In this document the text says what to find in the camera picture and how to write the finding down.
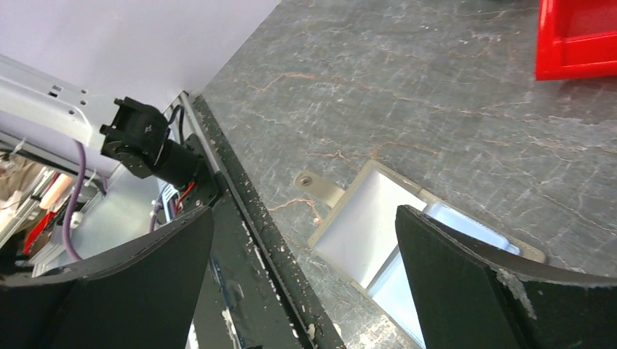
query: white wall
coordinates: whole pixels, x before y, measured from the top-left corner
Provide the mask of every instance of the white wall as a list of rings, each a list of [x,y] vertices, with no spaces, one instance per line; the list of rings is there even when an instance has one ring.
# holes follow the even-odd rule
[[[129,96],[163,110],[181,91],[205,87],[278,3],[2,0],[0,54],[90,92]],[[1,113],[0,128],[31,132],[27,123]],[[58,155],[74,159],[72,142],[53,132],[42,139],[46,130],[29,140],[51,143],[64,152]]]

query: metal frame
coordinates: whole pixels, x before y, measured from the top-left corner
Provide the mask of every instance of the metal frame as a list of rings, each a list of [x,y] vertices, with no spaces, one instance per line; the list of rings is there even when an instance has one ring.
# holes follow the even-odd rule
[[[116,115],[114,99],[96,95],[0,55],[0,111],[44,125],[101,149],[101,125]]]
[[[16,147],[17,145],[19,145],[21,143],[21,139],[18,137],[15,137],[13,135],[10,135],[6,132],[3,132],[0,130],[0,142],[2,143],[6,143],[8,145],[11,145],[13,148]],[[21,148],[24,151],[27,151],[28,153],[31,153],[33,155],[36,156],[40,156],[44,159],[49,160],[50,162],[57,164],[59,167],[65,168],[65,169],[70,169],[72,172],[77,173],[78,169],[79,169],[79,165],[75,164],[72,161],[69,161],[61,156],[58,156],[54,153],[51,153],[49,151],[47,151],[44,148],[40,148],[36,145],[32,145],[28,142],[28,140],[26,140],[25,143],[23,143],[21,145]],[[93,175],[95,174],[95,172],[91,169],[86,169],[86,177],[91,178]]]
[[[34,209],[39,206],[40,201],[34,199],[33,196],[43,196],[45,194],[49,184],[52,182],[53,175],[53,170],[48,167],[43,167],[32,183],[25,189],[22,195],[26,199],[15,212],[15,218],[11,219],[7,226],[0,230],[0,247],[9,240],[17,228],[19,228],[20,225],[30,217]]]
[[[157,180],[140,179],[119,167],[109,178],[109,192],[98,193],[81,209],[84,219],[71,234],[75,250],[87,258],[146,235],[150,224],[151,202],[159,194]],[[74,262],[64,246],[50,254],[34,256],[36,275]]]
[[[183,99],[188,100],[188,95],[184,95]],[[281,307],[287,315],[285,317],[286,321],[280,322],[280,324],[286,326],[287,330],[293,329],[294,335],[298,335],[299,343],[303,343],[300,344],[300,348],[344,348],[341,336],[337,333],[319,298],[295,261],[295,256],[285,243],[281,232],[259,198],[247,173],[242,168],[242,164],[240,164],[212,111],[202,97],[196,99],[194,111],[189,113],[190,115],[199,116],[199,119],[196,118],[196,121],[201,122],[194,123],[198,126],[198,129],[195,129],[194,132],[197,135],[202,133],[204,139],[207,140],[204,147],[210,148],[215,161],[218,163],[220,168],[218,178],[226,187],[224,195],[234,200],[236,210],[243,220],[241,225],[242,236],[248,239],[250,244],[254,246],[254,253],[251,253],[251,258],[259,265],[259,269],[254,270],[253,273],[257,273],[257,270],[260,271],[261,268],[265,268],[266,275],[268,276],[267,279],[264,279],[266,280],[264,284],[254,284],[251,281],[245,281],[247,283],[246,286],[258,289],[262,294],[268,292],[274,295],[271,290],[276,294],[275,301],[258,304],[259,306],[253,304],[250,306],[251,310],[243,308],[242,304],[232,308],[231,315],[235,321],[238,321],[238,331],[243,333],[250,331],[251,329],[242,328],[239,325],[242,325],[244,319],[250,316],[258,316],[264,307]],[[217,236],[224,236],[225,239],[234,238],[231,234]],[[230,244],[229,246],[241,249],[243,247],[243,245],[238,246],[238,244]],[[213,256],[221,255],[227,258],[231,258],[234,253],[238,255],[238,252],[232,250],[218,251],[216,249],[216,242],[212,250]],[[232,258],[229,261],[232,260],[236,261],[237,268],[241,267],[237,258]],[[218,262],[221,264],[222,269],[228,268],[229,270],[229,268],[232,268],[230,265],[223,264],[222,260]],[[260,321],[271,321],[271,319],[263,318]],[[200,329],[206,331],[206,333],[212,331],[209,330],[209,327],[200,327],[197,318],[195,319],[195,325],[198,337]],[[252,329],[250,332],[256,337],[270,336],[271,333],[274,333],[263,333],[263,331],[258,329]]]
[[[349,203],[349,201],[351,200],[352,196],[355,194],[356,189],[360,187],[360,185],[366,180],[367,176],[373,171],[379,171],[381,174],[387,176],[390,180],[394,181],[396,184],[402,186],[403,188],[407,189],[410,193],[412,193],[414,196],[417,196],[420,200],[422,200],[423,202],[426,203],[424,212],[426,213],[426,210],[429,209],[433,204],[436,203],[446,203],[444,200],[440,199],[439,197],[435,196],[433,193],[427,191],[426,189],[422,188],[419,184],[412,182],[411,180],[403,177],[402,175],[396,173],[395,171],[393,171],[392,169],[389,169],[388,167],[384,166],[383,164],[379,163],[378,161],[375,160],[369,160],[367,161],[367,163],[362,167],[362,169],[360,170],[360,173],[357,175],[356,179],[350,184],[349,188],[347,188],[347,190],[345,190],[345,193],[341,196],[340,200],[338,200],[336,202],[336,205],[334,205],[333,210],[328,214],[328,216],[325,218],[324,222],[317,228],[317,230],[315,231],[315,233],[311,236],[311,238],[308,240],[308,244],[309,246],[312,248],[315,246],[315,243],[322,237],[322,235],[324,234],[324,232],[330,227],[330,225],[336,220],[337,216],[341,213],[341,211],[343,210],[343,208],[345,207],[345,205],[347,205],[347,203]],[[460,212],[461,214],[464,214],[468,217],[472,217],[470,214],[467,214],[466,212],[450,206],[453,209],[455,209],[456,211]],[[505,236],[508,240],[510,240],[510,242],[515,245],[516,247],[520,248],[521,250],[521,257],[527,258],[529,260],[533,260],[535,262],[545,262],[546,261],[546,255],[540,251],[539,249],[536,249],[535,247],[525,243],[524,241],[521,241],[518,238],[515,238],[507,233],[503,233],[500,232],[499,230],[497,230],[494,227],[491,227],[490,225],[477,220],[474,218],[475,221],[477,221],[479,224],[482,224],[486,227],[488,227],[491,230],[494,230],[496,232],[498,232],[499,234]]]
[[[394,221],[388,221],[384,224],[391,224],[392,234],[383,235],[384,231],[390,233],[387,228],[383,228],[381,222],[375,222],[375,219],[369,219],[368,223],[371,226],[376,225],[379,228],[369,230],[367,235],[360,235],[359,232],[353,227],[341,227],[339,217],[346,211],[346,208],[352,204],[356,204],[356,194],[360,193],[361,189],[368,188],[367,185],[375,184],[374,180],[379,180],[374,176],[382,175],[388,180],[400,185],[407,191],[410,200],[415,202],[406,201],[407,204],[416,207],[417,209],[424,209],[427,203],[415,197],[420,191],[421,187],[415,183],[407,180],[395,171],[385,167],[377,161],[368,161],[365,166],[360,170],[360,173],[345,191],[341,199],[337,202],[329,215],[326,216],[324,222],[319,225],[315,234],[308,240],[308,245],[324,260],[328,261],[335,270],[341,275],[346,275],[354,280],[354,285],[363,293],[366,292],[366,288],[376,280],[380,272],[383,270],[384,263],[392,256],[393,251],[397,248],[397,237],[394,233]],[[357,209],[365,209],[365,206],[357,207]],[[370,212],[362,214],[363,219],[372,217]],[[333,256],[332,249],[339,250],[341,248],[341,240],[349,241],[346,244],[346,249],[350,254],[339,254],[338,257]]]

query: black edge strip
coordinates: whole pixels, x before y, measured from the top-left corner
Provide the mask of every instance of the black edge strip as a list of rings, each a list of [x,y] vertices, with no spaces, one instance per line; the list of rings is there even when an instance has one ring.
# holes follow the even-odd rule
[[[210,107],[201,95],[195,99],[194,107],[196,116],[202,118],[206,137],[216,144],[214,151],[222,165],[221,171],[226,172],[226,177],[231,181],[231,192],[249,224],[249,229],[255,236],[257,246],[264,252],[267,263],[272,267],[274,281],[277,281],[278,288],[288,299],[292,311],[300,319],[304,332],[306,333],[309,324],[314,324],[316,327],[313,340],[315,348],[346,348],[304,272],[295,262],[296,259],[290,249],[287,248],[281,232],[261,201]],[[281,246],[285,247],[284,252],[281,252]]]

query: black cable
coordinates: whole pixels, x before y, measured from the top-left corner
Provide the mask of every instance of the black cable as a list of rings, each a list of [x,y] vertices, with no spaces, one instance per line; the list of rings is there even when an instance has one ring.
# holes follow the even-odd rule
[[[184,127],[184,107],[180,104],[176,105],[172,111],[172,116],[170,118],[170,125],[175,121],[176,116],[178,116],[178,137],[180,138],[178,142],[180,144],[184,144],[184,131],[182,128]]]

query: marble countertop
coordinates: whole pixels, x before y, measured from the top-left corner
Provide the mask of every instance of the marble countertop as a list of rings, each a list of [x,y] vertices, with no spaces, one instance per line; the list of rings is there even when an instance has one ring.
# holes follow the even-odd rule
[[[203,91],[350,348],[410,348],[308,248],[368,159],[542,249],[617,276],[617,79],[536,81],[537,1],[283,1]]]

